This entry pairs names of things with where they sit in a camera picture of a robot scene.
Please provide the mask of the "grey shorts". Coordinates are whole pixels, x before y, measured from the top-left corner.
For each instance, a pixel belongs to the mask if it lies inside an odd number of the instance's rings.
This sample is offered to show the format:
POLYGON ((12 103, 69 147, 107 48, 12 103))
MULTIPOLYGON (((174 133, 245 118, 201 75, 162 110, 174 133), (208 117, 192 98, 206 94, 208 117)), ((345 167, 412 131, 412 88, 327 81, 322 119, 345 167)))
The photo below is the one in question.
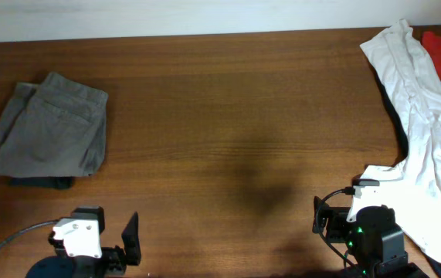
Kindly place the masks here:
POLYGON ((51 72, 16 84, 0 116, 0 175, 86 177, 103 164, 108 95, 51 72))

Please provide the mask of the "folded black garment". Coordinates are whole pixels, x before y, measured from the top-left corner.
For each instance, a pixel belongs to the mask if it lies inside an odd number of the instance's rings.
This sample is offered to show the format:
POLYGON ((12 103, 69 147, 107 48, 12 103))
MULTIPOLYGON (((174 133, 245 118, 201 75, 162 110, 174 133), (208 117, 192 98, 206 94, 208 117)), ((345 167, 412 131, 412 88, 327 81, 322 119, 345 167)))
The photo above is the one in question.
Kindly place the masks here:
POLYGON ((33 178, 11 178, 11 186, 25 186, 37 188, 51 188, 67 190, 73 186, 74 177, 33 177, 33 178))

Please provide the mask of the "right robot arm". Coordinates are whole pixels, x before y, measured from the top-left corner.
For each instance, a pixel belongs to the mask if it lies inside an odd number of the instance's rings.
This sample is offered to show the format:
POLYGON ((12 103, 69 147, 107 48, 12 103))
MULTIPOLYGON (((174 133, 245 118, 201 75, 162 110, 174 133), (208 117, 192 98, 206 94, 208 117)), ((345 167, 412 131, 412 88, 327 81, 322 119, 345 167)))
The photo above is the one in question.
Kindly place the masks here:
POLYGON ((332 207, 327 201, 336 195, 356 197, 361 188, 376 189, 379 181, 356 178, 352 185, 323 198, 314 197, 312 233, 343 261, 339 277, 425 278, 427 275, 409 262, 404 232, 395 222, 395 211, 385 205, 367 206, 356 215, 349 207, 332 207))

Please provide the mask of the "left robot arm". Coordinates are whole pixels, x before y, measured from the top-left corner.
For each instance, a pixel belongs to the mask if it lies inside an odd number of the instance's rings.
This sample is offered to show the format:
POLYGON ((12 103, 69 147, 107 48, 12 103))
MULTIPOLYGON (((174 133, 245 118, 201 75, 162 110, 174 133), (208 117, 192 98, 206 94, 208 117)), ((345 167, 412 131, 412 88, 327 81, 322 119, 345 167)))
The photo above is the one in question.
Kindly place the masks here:
POLYGON ((139 216, 135 212, 121 233, 123 247, 102 247, 104 210, 83 206, 61 218, 49 235, 55 255, 41 259, 27 272, 33 278, 121 277, 129 266, 141 263, 139 216))

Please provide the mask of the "white shirt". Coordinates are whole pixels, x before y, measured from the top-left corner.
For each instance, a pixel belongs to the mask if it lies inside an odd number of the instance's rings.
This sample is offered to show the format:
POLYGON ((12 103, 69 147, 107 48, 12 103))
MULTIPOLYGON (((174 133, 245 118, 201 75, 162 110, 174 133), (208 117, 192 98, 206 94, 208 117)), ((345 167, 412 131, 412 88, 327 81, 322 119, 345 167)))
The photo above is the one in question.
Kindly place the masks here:
POLYGON ((433 61, 404 19, 361 49, 386 89, 409 143, 393 167, 369 165, 364 178, 391 189, 385 205, 402 231, 441 263, 441 82, 433 61))

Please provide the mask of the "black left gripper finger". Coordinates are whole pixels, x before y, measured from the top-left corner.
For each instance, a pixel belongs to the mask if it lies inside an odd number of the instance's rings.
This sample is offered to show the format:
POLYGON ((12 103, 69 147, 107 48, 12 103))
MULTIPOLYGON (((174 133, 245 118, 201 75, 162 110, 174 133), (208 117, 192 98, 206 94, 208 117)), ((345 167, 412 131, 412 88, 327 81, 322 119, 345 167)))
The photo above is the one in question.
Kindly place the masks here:
POLYGON ((80 206, 74 209, 71 218, 84 220, 97 220, 98 231, 101 234, 105 230, 104 209, 100 206, 80 206))
POLYGON ((141 263, 141 247, 138 236, 139 216, 137 212, 131 216, 128 224, 121 233, 124 244, 126 264, 139 266, 141 263))

